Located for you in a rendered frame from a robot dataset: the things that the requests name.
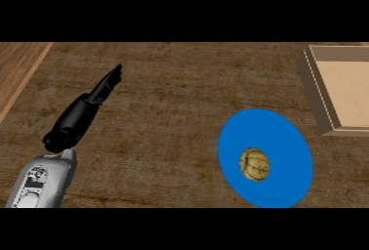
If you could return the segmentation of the blue plate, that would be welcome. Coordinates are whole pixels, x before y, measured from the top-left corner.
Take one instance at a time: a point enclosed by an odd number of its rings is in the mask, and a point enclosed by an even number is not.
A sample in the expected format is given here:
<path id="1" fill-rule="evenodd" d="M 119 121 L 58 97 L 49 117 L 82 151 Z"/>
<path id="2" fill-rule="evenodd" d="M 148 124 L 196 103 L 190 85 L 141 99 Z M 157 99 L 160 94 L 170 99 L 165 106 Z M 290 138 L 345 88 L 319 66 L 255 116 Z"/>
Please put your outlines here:
<path id="1" fill-rule="evenodd" d="M 260 182 L 241 173 L 241 155 L 258 148 L 271 161 L 271 172 Z M 294 206 L 308 194 L 315 163 L 306 139 L 293 122 L 275 111 L 247 108 L 225 122 L 218 139 L 222 173 L 241 197 L 265 208 Z"/>

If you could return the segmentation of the cardboard box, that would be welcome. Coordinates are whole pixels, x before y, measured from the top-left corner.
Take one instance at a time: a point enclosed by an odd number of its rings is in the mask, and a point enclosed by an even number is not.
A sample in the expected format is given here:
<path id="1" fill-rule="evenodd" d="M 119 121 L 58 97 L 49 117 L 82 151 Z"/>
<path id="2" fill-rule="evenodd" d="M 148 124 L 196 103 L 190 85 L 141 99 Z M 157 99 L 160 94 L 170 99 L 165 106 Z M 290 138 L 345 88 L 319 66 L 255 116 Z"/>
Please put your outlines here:
<path id="1" fill-rule="evenodd" d="M 321 134 L 369 137 L 369 46 L 311 45 L 297 67 Z"/>

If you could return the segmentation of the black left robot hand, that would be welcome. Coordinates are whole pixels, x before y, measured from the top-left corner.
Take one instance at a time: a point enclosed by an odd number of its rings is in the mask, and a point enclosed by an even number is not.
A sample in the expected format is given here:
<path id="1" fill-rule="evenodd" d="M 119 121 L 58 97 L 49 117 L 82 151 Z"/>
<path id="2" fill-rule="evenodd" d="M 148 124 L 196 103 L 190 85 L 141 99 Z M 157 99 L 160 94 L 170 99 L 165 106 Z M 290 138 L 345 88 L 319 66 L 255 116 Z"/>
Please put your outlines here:
<path id="1" fill-rule="evenodd" d="M 82 94 L 63 112 L 51 132 L 43 137 L 45 148 L 60 153 L 80 142 L 108 96 L 122 82 L 123 65 L 119 64 L 100 80 L 89 93 Z"/>

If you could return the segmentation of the yellow lemon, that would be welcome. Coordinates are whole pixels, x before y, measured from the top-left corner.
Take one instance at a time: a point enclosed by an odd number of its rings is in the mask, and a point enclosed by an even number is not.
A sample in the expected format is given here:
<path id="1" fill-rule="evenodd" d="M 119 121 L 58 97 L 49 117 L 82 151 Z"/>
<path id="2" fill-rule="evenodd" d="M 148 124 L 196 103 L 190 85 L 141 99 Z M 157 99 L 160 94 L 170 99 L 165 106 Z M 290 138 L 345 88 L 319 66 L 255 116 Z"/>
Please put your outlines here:
<path id="1" fill-rule="evenodd" d="M 241 155 L 240 165 L 241 173 L 252 181 L 260 182 L 269 176 L 269 158 L 260 149 L 246 149 Z"/>

